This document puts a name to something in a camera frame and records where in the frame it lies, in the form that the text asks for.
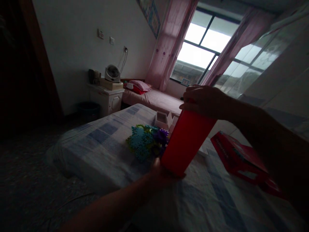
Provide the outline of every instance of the pink curtain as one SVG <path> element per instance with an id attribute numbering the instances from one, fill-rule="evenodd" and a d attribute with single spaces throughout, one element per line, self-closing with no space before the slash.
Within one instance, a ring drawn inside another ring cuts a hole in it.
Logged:
<path id="1" fill-rule="evenodd" d="M 230 41 L 214 63 L 201 85 L 213 86 L 232 63 L 238 52 L 255 42 L 269 28 L 274 16 L 250 7 Z"/>
<path id="2" fill-rule="evenodd" d="M 171 0 L 152 58 L 146 83 L 165 91 L 198 0 Z"/>

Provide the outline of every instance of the poster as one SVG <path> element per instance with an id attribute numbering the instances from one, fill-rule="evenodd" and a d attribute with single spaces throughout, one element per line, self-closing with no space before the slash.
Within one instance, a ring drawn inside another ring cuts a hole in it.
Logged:
<path id="1" fill-rule="evenodd" d="M 155 38 L 158 38 L 160 31 L 160 19 L 154 0 L 137 0 Z"/>

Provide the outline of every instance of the hand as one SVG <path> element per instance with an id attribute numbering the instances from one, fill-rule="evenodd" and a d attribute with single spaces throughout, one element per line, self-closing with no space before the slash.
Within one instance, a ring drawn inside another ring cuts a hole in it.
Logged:
<path id="1" fill-rule="evenodd" d="M 184 104 L 179 108 L 194 111 L 209 118 L 229 120 L 235 108 L 241 104 L 217 88 L 210 86 L 190 86 L 183 94 Z"/>
<path id="2" fill-rule="evenodd" d="M 170 171 L 161 165 L 159 158 L 155 158 L 151 170 L 147 175 L 154 190 L 166 188 L 172 183 L 180 181 L 185 177 L 185 175 L 181 178 L 173 175 Z"/>

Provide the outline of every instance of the blue checkered bedsheet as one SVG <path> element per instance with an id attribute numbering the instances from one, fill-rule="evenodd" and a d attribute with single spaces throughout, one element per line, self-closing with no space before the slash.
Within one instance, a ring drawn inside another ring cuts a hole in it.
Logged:
<path id="1" fill-rule="evenodd" d="M 63 174 L 105 195 L 139 179 L 151 161 L 139 163 L 125 142 L 137 124 L 153 125 L 155 111 L 141 104 L 66 132 L 47 152 Z M 207 139 L 186 178 L 155 195 L 132 222 L 142 231 L 301 231 L 303 220 L 285 200 L 226 172 Z"/>

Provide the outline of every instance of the light switch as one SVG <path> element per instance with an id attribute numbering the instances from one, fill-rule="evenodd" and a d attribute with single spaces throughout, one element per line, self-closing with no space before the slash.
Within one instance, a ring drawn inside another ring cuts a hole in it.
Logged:
<path id="1" fill-rule="evenodd" d="M 109 37 L 109 43 L 110 43 L 111 45 L 115 45 L 115 39 L 112 38 L 112 37 Z"/>

